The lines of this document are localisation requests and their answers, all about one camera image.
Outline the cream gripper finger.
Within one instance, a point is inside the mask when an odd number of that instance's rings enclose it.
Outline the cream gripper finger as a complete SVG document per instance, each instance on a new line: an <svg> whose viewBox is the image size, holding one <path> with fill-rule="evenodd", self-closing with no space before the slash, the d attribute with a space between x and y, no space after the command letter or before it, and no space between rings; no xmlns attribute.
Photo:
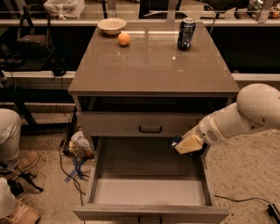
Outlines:
<svg viewBox="0 0 280 224"><path fill-rule="evenodd" d="M200 150L202 144L196 136L179 137L174 141L174 148L179 154L186 154Z"/></svg>

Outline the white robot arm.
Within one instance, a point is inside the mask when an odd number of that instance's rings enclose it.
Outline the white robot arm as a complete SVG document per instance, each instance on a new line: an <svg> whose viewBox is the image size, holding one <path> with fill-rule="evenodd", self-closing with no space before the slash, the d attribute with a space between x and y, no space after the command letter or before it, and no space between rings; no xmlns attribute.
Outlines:
<svg viewBox="0 0 280 224"><path fill-rule="evenodd" d="M280 129L280 91L266 84L250 84L240 90L236 102L205 116L171 147L179 154L192 153L204 144L217 145L229 138L263 130Z"/></svg>

